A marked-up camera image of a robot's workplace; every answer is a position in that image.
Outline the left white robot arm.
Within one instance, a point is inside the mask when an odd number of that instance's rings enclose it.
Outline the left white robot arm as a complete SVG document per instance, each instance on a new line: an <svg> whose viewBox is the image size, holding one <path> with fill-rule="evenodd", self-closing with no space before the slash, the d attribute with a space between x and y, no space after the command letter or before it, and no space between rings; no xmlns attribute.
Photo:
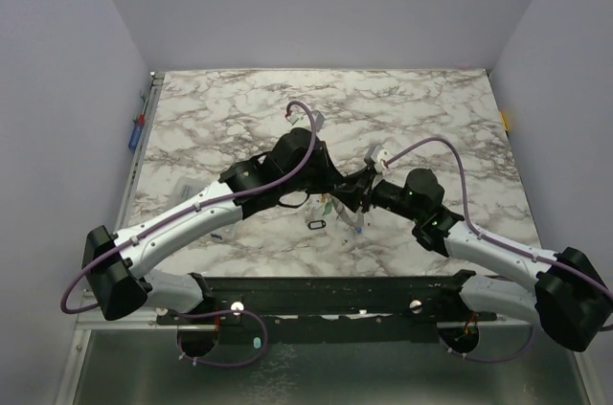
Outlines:
<svg viewBox="0 0 613 405"><path fill-rule="evenodd" d="M107 321L116 321L159 298L197 324L211 314L203 279L155 280L152 270L179 249L253 214L277 207L293 192L331 193L343 181L326 144L294 128L272 150L234 163L211 185L154 217L116 233L99 226L85 240L82 270Z"/></svg>

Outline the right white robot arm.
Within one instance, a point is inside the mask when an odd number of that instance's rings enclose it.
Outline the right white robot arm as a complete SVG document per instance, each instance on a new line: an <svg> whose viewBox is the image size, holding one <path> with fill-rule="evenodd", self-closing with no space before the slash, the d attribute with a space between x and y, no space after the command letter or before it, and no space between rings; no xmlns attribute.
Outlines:
<svg viewBox="0 0 613 405"><path fill-rule="evenodd" d="M409 219L424 249L511 281L511 301L526 299L528 316L566 349L585 351L612 314L612 294L582 251L529 247L477 228L446 208L444 189L429 169L411 170L403 186L362 169L343 177L332 194L352 211L376 207Z"/></svg>

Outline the green tag key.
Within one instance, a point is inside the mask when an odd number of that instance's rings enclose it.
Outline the green tag key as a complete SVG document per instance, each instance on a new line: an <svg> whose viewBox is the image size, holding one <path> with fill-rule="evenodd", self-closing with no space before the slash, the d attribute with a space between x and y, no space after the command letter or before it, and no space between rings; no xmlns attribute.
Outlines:
<svg viewBox="0 0 613 405"><path fill-rule="evenodd" d="M333 208L333 202L332 201L328 201L325 205L324 205L324 210L323 210L323 215L327 215L330 214Z"/></svg>

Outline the steel key organizer plate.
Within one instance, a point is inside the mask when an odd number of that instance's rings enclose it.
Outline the steel key organizer plate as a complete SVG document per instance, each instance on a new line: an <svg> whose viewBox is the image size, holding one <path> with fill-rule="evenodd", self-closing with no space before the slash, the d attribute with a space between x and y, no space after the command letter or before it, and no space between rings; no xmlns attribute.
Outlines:
<svg viewBox="0 0 613 405"><path fill-rule="evenodd" d="M337 198L332 198L333 208L337 214L337 217L344 222L348 227L354 229L356 227L364 228L365 217L364 213L358 210L356 213L348 211L346 206Z"/></svg>

